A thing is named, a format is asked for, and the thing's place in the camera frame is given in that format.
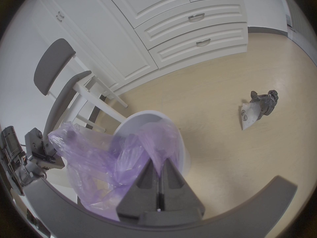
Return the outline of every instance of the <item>translucent trash bag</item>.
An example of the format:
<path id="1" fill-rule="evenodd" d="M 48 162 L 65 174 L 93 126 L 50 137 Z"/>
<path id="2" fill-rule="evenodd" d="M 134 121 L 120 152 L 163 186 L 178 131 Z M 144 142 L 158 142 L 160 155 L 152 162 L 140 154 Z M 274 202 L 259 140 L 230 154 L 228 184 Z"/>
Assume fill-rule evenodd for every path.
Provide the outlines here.
<path id="1" fill-rule="evenodd" d="M 116 207 L 149 157 L 158 174 L 171 158 L 178 167 L 179 133 L 170 121 L 150 122 L 127 138 L 66 122 L 49 134 L 57 154 L 67 160 L 69 182 L 91 212 L 119 220 Z"/>

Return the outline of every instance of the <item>wall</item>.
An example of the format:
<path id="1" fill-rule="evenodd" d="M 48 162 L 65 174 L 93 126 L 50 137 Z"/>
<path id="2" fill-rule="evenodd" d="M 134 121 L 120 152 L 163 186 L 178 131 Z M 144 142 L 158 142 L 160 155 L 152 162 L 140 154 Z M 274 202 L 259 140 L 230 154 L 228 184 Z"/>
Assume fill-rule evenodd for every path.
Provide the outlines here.
<path id="1" fill-rule="evenodd" d="M 0 41 L 0 124 L 3 129 L 13 125 L 21 144 L 34 127 L 43 131 L 54 102 L 33 82 L 38 61 L 48 48 L 31 21 L 35 2 L 23 3 Z M 69 67 L 62 70 L 52 86 L 55 96 L 74 74 Z M 91 104 L 86 105 L 80 114 L 89 118 L 92 109 Z"/>
<path id="2" fill-rule="evenodd" d="M 282 0 L 244 0 L 248 26 L 278 29 L 287 32 Z"/>

